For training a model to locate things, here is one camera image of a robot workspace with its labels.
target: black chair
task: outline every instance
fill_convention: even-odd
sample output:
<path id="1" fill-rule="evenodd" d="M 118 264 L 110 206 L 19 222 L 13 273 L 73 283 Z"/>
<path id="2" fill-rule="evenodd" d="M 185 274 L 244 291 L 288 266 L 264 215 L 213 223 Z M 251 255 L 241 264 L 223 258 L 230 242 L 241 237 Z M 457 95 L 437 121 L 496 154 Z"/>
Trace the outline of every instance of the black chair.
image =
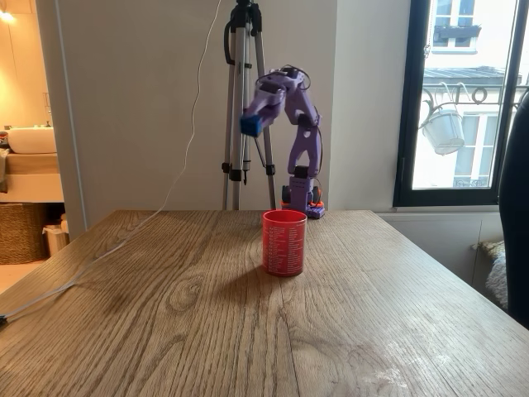
<path id="1" fill-rule="evenodd" d="M 516 112 L 499 190 L 508 312 L 529 328 L 529 95 Z"/>

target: window frame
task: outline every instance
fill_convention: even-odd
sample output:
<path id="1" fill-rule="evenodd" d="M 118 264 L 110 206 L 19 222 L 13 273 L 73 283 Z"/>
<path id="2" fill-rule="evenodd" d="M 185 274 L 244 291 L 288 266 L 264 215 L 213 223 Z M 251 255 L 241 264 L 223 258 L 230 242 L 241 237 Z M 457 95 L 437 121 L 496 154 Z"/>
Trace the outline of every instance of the window frame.
<path id="1" fill-rule="evenodd" d="M 529 0 L 517 0 L 508 51 L 505 88 L 498 113 L 497 143 L 493 153 L 490 188 L 413 189 L 413 168 L 419 113 L 422 100 L 425 50 L 429 31 L 431 1 L 411 0 L 404 71 L 403 105 L 398 141 L 397 173 L 393 196 L 394 207 L 434 207 L 498 205 L 499 176 L 511 126 L 512 104 L 522 57 L 523 37 L 527 24 Z"/>

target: purple robot arm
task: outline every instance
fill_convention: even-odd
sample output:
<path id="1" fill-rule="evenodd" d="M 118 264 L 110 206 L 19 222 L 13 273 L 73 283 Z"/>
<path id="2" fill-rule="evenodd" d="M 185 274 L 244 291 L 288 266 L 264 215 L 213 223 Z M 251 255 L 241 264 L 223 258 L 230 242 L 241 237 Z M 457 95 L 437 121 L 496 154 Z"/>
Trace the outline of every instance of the purple robot arm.
<path id="1" fill-rule="evenodd" d="M 258 136 L 284 109 L 298 132 L 288 158 L 288 173 L 292 176 L 289 186 L 283 187 L 282 206 L 320 218 L 324 214 L 321 191 L 313 183 L 322 160 L 321 116 L 308 97 L 304 78 L 300 69 L 287 66 L 258 79 L 254 99 L 241 118 L 241 132 Z M 298 161 L 305 151 L 309 164 L 300 166 Z"/>

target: tripod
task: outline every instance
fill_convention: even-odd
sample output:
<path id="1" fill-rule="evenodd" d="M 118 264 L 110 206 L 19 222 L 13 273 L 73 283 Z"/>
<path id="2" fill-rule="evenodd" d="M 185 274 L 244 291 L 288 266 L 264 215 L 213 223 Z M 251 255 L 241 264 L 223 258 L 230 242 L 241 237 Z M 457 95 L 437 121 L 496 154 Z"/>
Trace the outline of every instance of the tripod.
<path id="1" fill-rule="evenodd" d="M 262 19 L 259 5 L 252 0 L 237 0 L 231 11 L 230 21 L 224 29 L 224 55 L 230 65 L 228 77 L 228 99 L 226 112 L 226 143 L 224 148 L 224 186 L 222 193 L 222 209 L 228 205 L 229 180 L 232 183 L 232 209 L 239 209 L 241 181 L 244 173 L 246 184 L 247 172 L 250 170 L 251 137 L 241 134 L 240 119 L 250 104 L 250 36 L 255 38 L 255 60 L 259 77 L 265 75 L 263 56 Z M 272 141 L 270 128 L 263 130 L 264 158 L 259 142 L 255 138 L 261 163 L 268 175 L 270 207 L 275 209 L 275 166 L 272 159 Z"/>

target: cup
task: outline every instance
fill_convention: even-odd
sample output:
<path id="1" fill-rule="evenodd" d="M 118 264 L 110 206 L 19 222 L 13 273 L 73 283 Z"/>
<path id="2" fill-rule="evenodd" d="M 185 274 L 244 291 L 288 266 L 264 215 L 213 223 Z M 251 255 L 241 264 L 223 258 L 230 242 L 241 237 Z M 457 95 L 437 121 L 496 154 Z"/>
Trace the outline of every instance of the cup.
<path id="1" fill-rule="evenodd" d="M 263 214 L 263 268 L 288 277 L 303 271 L 307 215 L 288 209 Z"/>

